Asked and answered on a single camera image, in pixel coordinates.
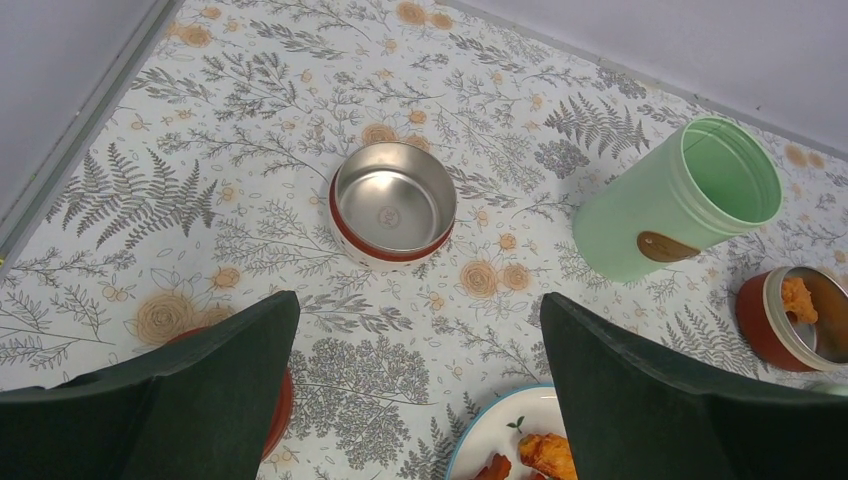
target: white plate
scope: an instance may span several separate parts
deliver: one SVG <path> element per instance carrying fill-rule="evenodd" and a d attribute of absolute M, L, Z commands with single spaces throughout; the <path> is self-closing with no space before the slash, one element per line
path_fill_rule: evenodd
<path fill-rule="evenodd" d="M 518 428 L 509 424 L 521 422 Z M 518 441 L 528 433 L 555 433 L 565 437 L 562 413 L 553 385 L 516 390 L 489 405 L 469 425 L 453 452 L 445 480 L 470 480 L 500 453 L 512 462 L 510 480 L 525 480 L 533 469 L 521 464 Z"/>

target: floral tablecloth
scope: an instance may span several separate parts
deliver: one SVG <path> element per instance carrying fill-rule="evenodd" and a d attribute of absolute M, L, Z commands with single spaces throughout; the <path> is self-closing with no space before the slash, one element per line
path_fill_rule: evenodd
<path fill-rule="evenodd" d="M 0 292 L 0 387 L 52 386 L 281 289 L 302 305 L 295 413 L 266 479 L 442 478 L 497 395 L 550 380 L 540 295 L 718 367 L 803 386 L 739 336 L 779 265 L 848 282 L 848 164 L 751 130 L 779 220 L 627 285 L 581 260 L 576 206 L 701 107 L 431 2 L 188 0 Z M 346 155 L 401 140 L 459 192 L 451 242 L 373 273 L 327 229 Z M 361 362 L 368 384 L 340 384 Z M 844 375 L 830 376 L 846 382 Z"/>

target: metal bowl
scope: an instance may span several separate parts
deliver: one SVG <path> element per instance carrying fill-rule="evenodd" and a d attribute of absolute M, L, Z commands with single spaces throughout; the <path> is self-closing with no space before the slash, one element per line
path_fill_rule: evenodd
<path fill-rule="evenodd" d="M 456 189 L 445 167 L 404 143 L 357 150 L 336 172 L 330 190 L 343 233 L 351 232 L 355 238 L 349 241 L 378 258 L 414 258 L 435 250 L 456 218 Z"/>
<path fill-rule="evenodd" d="M 810 291 L 819 320 L 792 322 L 781 286 L 798 277 Z M 760 357 L 790 371 L 833 371 L 848 363 L 848 294 L 827 274 L 810 267 L 782 267 L 758 275 L 739 290 L 739 328 Z"/>

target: logo on bowl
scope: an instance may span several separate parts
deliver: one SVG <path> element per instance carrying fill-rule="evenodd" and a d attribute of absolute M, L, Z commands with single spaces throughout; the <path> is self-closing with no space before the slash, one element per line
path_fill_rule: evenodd
<path fill-rule="evenodd" d="M 400 212 L 395 207 L 386 205 L 377 212 L 377 223 L 386 230 L 396 229 L 400 226 L 400 222 Z"/>

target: brown leather tag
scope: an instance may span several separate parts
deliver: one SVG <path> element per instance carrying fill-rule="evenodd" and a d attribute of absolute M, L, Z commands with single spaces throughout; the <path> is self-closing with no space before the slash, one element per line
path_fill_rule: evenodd
<path fill-rule="evenodd" d="M 656 232 L 642 232 L 636 238 L 642 255 L 655 262 L 672 263 L 694 257 L 700 250 Z"/>

